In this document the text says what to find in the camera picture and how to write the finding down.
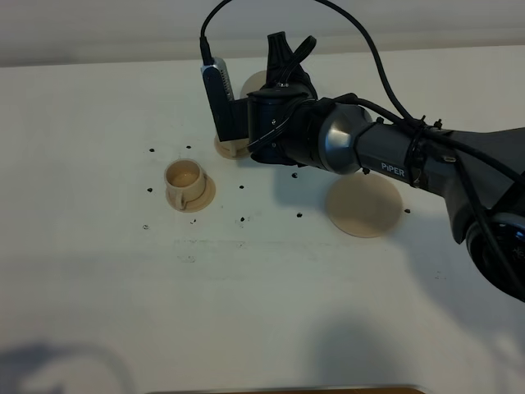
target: white wall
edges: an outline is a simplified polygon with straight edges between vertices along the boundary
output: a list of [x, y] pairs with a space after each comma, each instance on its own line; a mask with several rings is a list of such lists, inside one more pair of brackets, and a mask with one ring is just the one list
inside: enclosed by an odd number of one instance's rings
[[[0, 64], [197, 57], [218, 0], [0, 0]], [[380, 48], [524, 44], [523, 0], [336, 0]], [[236, 0], [208, 36], [226, 57], [261, 55], [265, 36], [318, 37], [318, 52], [364, 50], [353, 26], [309, 0]]]

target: white table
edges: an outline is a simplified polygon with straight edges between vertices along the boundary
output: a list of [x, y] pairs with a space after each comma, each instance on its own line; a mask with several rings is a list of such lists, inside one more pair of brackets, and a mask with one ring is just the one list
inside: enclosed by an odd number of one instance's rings
[[[414, 115], [459, 130], [525, 126], [525, 47], [382, 56]], [[227, 64], [235, 92], [266, 66]], [[388, 106], [369, 54], [304, 64], [320, 95]], [[396, 182], [412, 213], [393, 234], [341, 233], [322, 209], [335, 175], [215, 153], [199, 66], [0, 70], [0, 351], [85, 344], [24, 387], [523, 392], [525, 305], [454, 243], [443, 200]], [[202, 212], [164, 198], [176, 158], [217, 183]]]

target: cup handle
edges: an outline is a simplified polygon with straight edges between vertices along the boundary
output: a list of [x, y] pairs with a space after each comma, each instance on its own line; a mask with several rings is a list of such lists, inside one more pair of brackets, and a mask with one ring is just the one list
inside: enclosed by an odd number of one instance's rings
[[175, 208], [181, 211], [186, 209], [186, 202], [182, 199], [182, 193], [177, 193], [175, 195]]

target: round wooden disc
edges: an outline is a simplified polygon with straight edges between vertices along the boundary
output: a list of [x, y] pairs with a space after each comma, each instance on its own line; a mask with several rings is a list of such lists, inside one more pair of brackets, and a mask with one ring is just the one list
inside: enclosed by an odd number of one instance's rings
[[373, 238], [395, 227], [403, 212], [403, 200], [387, 179], [358, 173], [340, 178], [328, 190], [326, 212], [347, 234]]
[[[232, 144], [234, 144], [236, 148], [235, 156], [231, 155], [231, 145]], [[250, 155], [248, 148], [247, 148], [248, 146], [247, 138], [243, 140], [221, 142], [219, 141], [217, 136], [215, 136], [215, 140], [213, 141], [213, 146], [215, 146], [215, 150], [223, 158], [229, 158], [230, 160], [239, 160], [241, 158], [247, 158]]]

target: robotic arm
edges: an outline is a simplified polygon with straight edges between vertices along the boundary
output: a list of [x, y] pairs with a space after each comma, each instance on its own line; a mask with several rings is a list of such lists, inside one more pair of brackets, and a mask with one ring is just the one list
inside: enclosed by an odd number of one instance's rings
[[[251, 157], [259, 163], [311, 166], [341, 175], [363, 168], [440, 195], [454, 240], [466, 241], [488, 281], [525, 301], [525, 128], [474, 133], [414, 119], [394, 96], [369, 34], [327, 0], [314, 1], [358, 27], [402, 117], [355, 94], [318, 99], [300, 66], [315, 38], [308, 37], [292, 52], [282, 32], [268, 36], [266, 84], [234, 100], [226, 64], [211, 56], [204, 35], [208, 22], [230, 1], [212, 11], [201, 31], [201, 71], [219, 139], [248, 137]], [[373, 120], [368, 110], [380, 117]]]

